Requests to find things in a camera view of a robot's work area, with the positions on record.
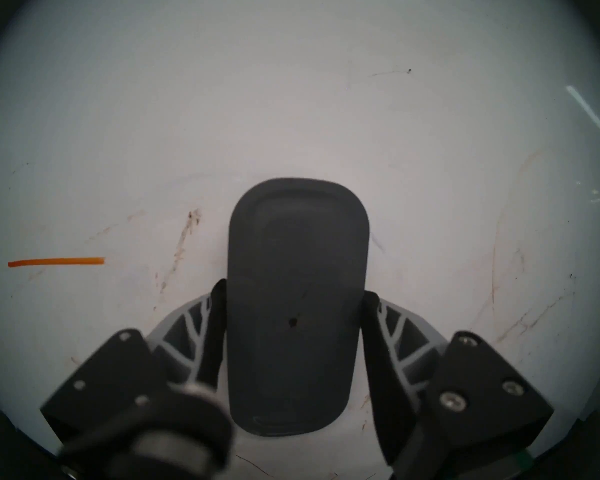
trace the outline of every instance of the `gray lattice mount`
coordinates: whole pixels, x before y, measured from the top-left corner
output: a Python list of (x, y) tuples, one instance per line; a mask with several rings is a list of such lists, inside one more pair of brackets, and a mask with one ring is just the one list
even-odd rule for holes
[(423, 318), (384, 299), (378, 317), (395, 373), (417, 412), (448, 342)]
[[(146, 338), (171, 383), (195, 382), (210, 312), (211, 293), (169, 313)], [(378, 318), (395, 373), (417, 410), (448, 343), (424, 319), (383, 299)]]
[(195, 382), (211, 313), (211, 293), (169, 313), (147, 336), (154, 357), (173, 384)]

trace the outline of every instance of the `white surface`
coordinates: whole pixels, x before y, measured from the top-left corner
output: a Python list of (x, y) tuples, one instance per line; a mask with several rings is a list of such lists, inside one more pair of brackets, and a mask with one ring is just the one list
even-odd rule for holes
[[(566, 0), (33, 0), (0, 44), (0, 408), (55, 449), (38, 408), (76, 365), (225, 275), (252, 185), (314, 177), (366, 207), (367, 287), (493, 342), (555, 406), (551, 446), (600, 376), (600, 127), (567, 86), (600, 121)], [(6, 267), (71, 255), (107, 263)], [(387, 478), (361, 357), (335, 423), (235, 454)]]

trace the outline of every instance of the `scratch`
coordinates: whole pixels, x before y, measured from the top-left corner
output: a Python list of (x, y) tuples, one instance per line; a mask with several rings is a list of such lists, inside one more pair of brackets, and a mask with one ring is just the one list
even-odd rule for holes
[(173, 265), (171, 266), (171, 269), (167, 272), (167, 274), (164, 276), (164, 279), (162, 281), (162, 287), (160, 289), (160, 293), (162, 294), (164, 292), (164, 289), (167, 287), (167, 285), (169, 284), (169, 279), (171, 278), (171, 276), (176, 273), (176, 270), (178, 269), (178, 263), (180, 263), (180, 261), (182, 260), (182, 255), (184, 253), (184, 241), (185, 239), (187, 239), (187, 233), (191, 234), (191, 229), (193, 228), (193, 222), (196, 222), (196, 225), (198, 225), (200, 223), (200, 218), (202, 217), (202, 215), (200, 214), (199, 210), (195, 210), (193, 212), (189, 212), (189, 216), (187, 217), (187, 222), (184, 225), (184, 228), (182, 229), (182, 232), (180, 232), (180, 239), (178, 240), (178, 244), (176, 245), (176, 252), (174, 253), (173, 257), (175, 258), (173, 260)]
[(273, 478), (271, 475), (269, 475), (265, 470), (263, 470), (262, 468), (260, 468), (258, 465), (251, 463), (248, 459), (245, 459), (242, 456), (238, 456), (237, 454), (235, 455), (236, 458), (241, 459), (242, 461), (246, 461), (247, 463), (249, 463), (251, 466), (256, 467), (257, 469), (259, 469), (262, 473), (264, 473), (267, 477)]
[(89, 239), (87, 239), (86, 241), (84, 241), (85, 244), (90, 243), (91, 241), (99, 238), (100, 236), (106, 236), (109, 232), (111, 232), (113, 229), (115, 229), (118, 226), (117, 223), (114, 223), (113, 225), (109, 225), (107, 228), (104, 228), (103, 230), (101, 230), (100, 232), (96, 233), (95, 235), (92, 235), (91, 237), (89, 237)]
[(141, 216), (144, 216), (146, 214), (147, 214), (147, 212), (145, 210), (140, 210), (140, 211), (138, 211), (136, 213), (133, 213), (133, 214), (127, 216), (126, 217), (126, 222), (127, 223), (131, 222), (134, 218), (140, 218)]
[(538, 315), (538, 318), (536, 318), (533, 322), (531, 322), (530, 324), (527, 324), (525, 322), (525, 318), (529, 315), (529, 313), (531, 313), (533, 311), (533, 308), (531, 308), (529, 311), (527, 311), (525, 314), (523, 314), (520, 319), (518, 321), (516, 321), (513, 325), (511, 325), (502, 335), (500, 335), (500, 337), (498, 337), (494, 344), (498, 344), (501, 343), (502, 341), (504, 341), (504, 339), (507, 338), (507, 335), (510, 334), (510, 332), (516, 328), (516, 327), (522, 327), (524, 330), (522, 332), (520, 332), (517, 336), (520, 337), (521, 335), (523, 335), (527, 330), (531, 330), (533, 327), (535, 327), (538, 322), (542, 319), (543, 316), (545, 316), (547, 314), (547, 312), (553, 308), (555, 305), (557, 305), (557, 303), (559, 303), (560, 301), (562, 301), (563, 299), (569, 298), (571, 296), (575, 296), (575, 291), (574, 292), (570, 292), (569, 294), (564, 294), (560, 297), (558, 297), (553, 303), (551, 303), (550, 305), (548, 305), (543, 311), (542, 313), (540, 313)]
[(376, 247), (382, 251), (382, 254), (387, 254), (387, 252), (385, 251), (385, 247), (382, 245), (382, 242), (378, 241), (378, 238), (373, 234), (373, 232), (371, 233), (371, 242), (373, 242), (373, 244), (375, 244)]
[(496, 245), (498, 244), (498, 238), (500, 237), (500, 227), (502, 226), (502, 222), (504, 221), (507, 210), (509, 209), (509, 205), (511, 204), (513, 191), (519, 187), (520, 181), (525, 172), (531, 167), (531, 164), (534, 162), (534, 160), (542, 153), (543, 151), (539, 149), (526, 157), (525, 161), (520, 166), (520, 169), (517, 171), (516, 178), (513, 181), (513, 185), (511, 185), (509, 194), (507, 195), (507, 200), (505, 201), (504, 207), (502, 208), (500, 216), (498, 217), (498, 221), (496, 222), (496, 237), (493, 241), (493, 257), (491, 259), (491, 315), (493, 316), (494, 324), (496, 317), (496, 290), (498, 288), (496, 283)]
[(45, 271), (47, 270), (47, 267), (41, 268), (40, 270), (36, 271), (36, 273), (29, 273), (29, 281), (35, 279), (36, 277), (39, 277), (40, 275), (42, 275), (43, 273), (45, 273)]
[(410, 74), (410, 73), (411, 73), (411, 69), (409, 69), (409, 70), (392, 70), (391, 72), (372, 73), (371, 75), (369, 75), (369, 77), (388, 76), (390, 74)]
[(520, 256), (520, 265), (522, 266), (522, 273), (525, 273), (525, 255), (520, 248), (516, 250), (516, 254)]
[(371, 401), (371, 396), (370, 396), (369, 394), (367, 394), (367, 395), (366, 395), (366, 397), (365, 397), (365, 401), (362, 403), (362, 406), (360, 406), (360, 409), (364, 408), (364, 407), (365, 407), (365, 405), (366, 405), (366, 404), (367, 404), (369, 401)]

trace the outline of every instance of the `orange straw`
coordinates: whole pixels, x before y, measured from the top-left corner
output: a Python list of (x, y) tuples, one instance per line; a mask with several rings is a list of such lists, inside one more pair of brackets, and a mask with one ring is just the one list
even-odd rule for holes
[(9, 268), (31, 265), (104, 265), (104, 258), (40, 258), (37, 260), (9, 261), (7, 263)]

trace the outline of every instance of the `screw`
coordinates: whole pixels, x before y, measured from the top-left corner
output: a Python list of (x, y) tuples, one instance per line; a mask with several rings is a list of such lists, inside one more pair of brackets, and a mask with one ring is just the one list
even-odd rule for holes
[(460, 413), (467, 409), (467, 400), (457, 392), (450, 390), (440, 394), (440, 404), (454, 413)]
[(136, 406), (144, 406), (148, 402), (149, 402), (149, 398), (147, 396), (145, 396), (144, 394), (138, 395), (135, 398), (135, 405)]
[(478, 341), (475, 340), (473, 337), (469, 337), (468, 335), (461, 335), (460, 337), (458, 337), (458, 341), (460, 341), (460, 343), (464, 344), (465, 346), (471, 346), (473, 348), (478, 345)]
[(75, 470), (69, 468), (69, 466), (62, 466), (60, 468), (60, 471), (73, 480), (78, 480), (79, 478), (78, 473)]
[(522, 394), (525, 393), (525, 388), (523, 386), (521, 386), (515, 380), (505, 380), (502, 383), (502, 388), (508, 394), (511, 394), (512, 396), (516, 396), (516, 397), (522, 396)]

